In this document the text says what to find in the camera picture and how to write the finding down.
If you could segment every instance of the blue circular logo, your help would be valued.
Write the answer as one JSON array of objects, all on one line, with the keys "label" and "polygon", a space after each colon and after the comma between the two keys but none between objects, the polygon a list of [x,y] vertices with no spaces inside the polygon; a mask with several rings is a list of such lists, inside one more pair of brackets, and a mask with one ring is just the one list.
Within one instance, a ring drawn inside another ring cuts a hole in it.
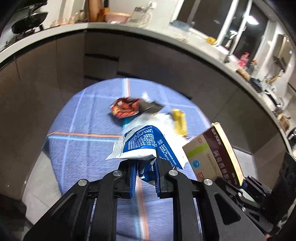
[{"label": "blue circular logo", "polygon": [[194,160],[192,163],[193,167],[200,168],[200,162],[198,160]]}]

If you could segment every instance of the blue tablecloth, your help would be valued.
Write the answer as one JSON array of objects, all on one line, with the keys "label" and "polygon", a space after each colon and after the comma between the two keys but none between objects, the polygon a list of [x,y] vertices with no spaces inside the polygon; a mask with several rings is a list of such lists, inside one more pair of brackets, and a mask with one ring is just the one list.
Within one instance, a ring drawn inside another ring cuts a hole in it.
[{"label": "blue tablecloth", "polygon": [[[114,118],[109,106],[120,97],[141,97],[143,94],[151,101],[165,105],[160,112],[170,113],[172,108],[183,110],[190,136],[196,136],[210,126],[208,119],[189,99],[151,81],[117,78],[89,86],[64,106],[47,137],[62,194],[81,178],[94,181],[117,169],[121,159],[105,158],[122,134],[124,119]],[[196,179],[189,163],[182,172]],[[135,196],[118,202],[117,234],[118,240],[173,240],[172,200],[160,200],[154,186],[138,179]]]}]

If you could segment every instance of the silver screw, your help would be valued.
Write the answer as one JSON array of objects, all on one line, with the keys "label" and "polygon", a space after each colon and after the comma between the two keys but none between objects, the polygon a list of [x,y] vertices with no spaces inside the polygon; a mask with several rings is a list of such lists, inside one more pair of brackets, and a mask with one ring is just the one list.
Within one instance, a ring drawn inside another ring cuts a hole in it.
[{"label": "silver screw", "polygon": [[207,186],[211,186],[213,184],[213,181],[211,179],[204,179],[204,184]]},{"label": "silver screw", "polygon": [[116,176],[116,177],[121,176],[121,174],[122,174],[122,171],[121,171],[121,170],[115,170],[115,171],[113,172],[113,176]]},{"label": "silver screw", "polygon": [[176,170],[169,170],[169,172],[168,172],[171,176],[176,176],[176,175],[178,175],[178,171],[176,171]]},{"label": "silver screw", "polygon": [[85,186],[86,184],[87,184],[87,180],[85,180],[85,179],[81,179],[78,181],[79,186]]}]

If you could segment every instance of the window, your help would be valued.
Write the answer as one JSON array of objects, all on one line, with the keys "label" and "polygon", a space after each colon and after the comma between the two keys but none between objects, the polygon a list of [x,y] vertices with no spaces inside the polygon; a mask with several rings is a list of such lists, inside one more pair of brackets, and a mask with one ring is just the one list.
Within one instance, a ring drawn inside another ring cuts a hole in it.
[{"label": "window", "polygon": [[199,0],[184,0],[177,20],[185,23],[194,21],[194,29],[218,38],[232,0],[200,0],[195,14],[191,15],[191,10],[198,2]]},{"label": "window", "polygon": [[267,22],[268,18],[265,14],[255,4],[252,4],[249,16],[247,17],[245,30],[233,53],[237,58],[240,58],[245,52],[250,54],[250,61],[254,58],[265,32]]},{"label": "window", "polygon": [[233,36],[236,35],[239,31],[239,27],[242,24],[243,16],[246,11],[247,5],[248,5],[248,0],[239,0],[237,9],[233,16],[228,32],[226,33],[224,40],[222,42],[222,46],[224,46],[227,49],[229,49],[230,39],[232,39]]}]

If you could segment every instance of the cardboard box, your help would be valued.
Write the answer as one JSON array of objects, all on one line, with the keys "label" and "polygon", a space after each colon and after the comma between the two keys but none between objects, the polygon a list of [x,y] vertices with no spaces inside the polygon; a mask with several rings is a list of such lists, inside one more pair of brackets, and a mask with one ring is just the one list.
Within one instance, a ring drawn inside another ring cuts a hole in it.
[{"label": "cardboard box", "polygon": [[220,123],[214,123],[183,150],[199,181],[222,177],[237,187],[242,185],[244,175]]}]

